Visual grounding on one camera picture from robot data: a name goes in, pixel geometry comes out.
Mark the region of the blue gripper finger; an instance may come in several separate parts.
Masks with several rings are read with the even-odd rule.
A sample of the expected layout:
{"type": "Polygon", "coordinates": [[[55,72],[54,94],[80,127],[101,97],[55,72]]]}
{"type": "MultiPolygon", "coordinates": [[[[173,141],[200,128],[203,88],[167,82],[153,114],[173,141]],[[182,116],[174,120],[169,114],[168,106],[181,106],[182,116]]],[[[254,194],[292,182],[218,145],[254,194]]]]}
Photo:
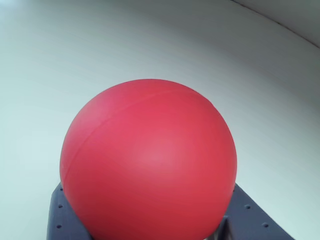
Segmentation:
{"type": "Polygon", "coordinates": [[[93,240],[66,199],[64,189],[58,184],[51,195],[47,235],[48,240],[93,240]]]}
{"type": "Polygon", "coordinates": [[[215,240],[293,240],[238,185],[227,211],[214,232],[215,240]]]}

